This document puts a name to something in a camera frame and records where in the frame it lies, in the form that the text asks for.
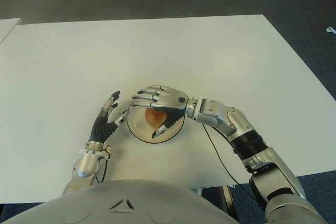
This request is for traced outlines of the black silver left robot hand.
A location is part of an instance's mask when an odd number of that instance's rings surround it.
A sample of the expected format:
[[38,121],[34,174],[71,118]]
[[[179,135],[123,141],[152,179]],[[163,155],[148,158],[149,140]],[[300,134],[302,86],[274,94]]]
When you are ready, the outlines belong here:
[[89,141],[103,144],[127,119],[129,110],[123,111],[114,121],[108,122],[110,113],[118,106],[116,100],[119,96],[120,91],[116,91],[104,103],[92,126]]

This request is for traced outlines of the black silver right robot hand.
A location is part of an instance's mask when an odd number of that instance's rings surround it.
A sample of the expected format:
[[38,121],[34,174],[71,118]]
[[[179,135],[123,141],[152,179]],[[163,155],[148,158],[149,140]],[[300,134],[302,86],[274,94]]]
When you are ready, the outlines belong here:
[[162,135],[185,115],[189,100],[184,92],[161,85],[152,85],[141,89],[131,98],[133,100],[131,106],[140,106],[166,113],[165,120],[153,132],[152,138]]

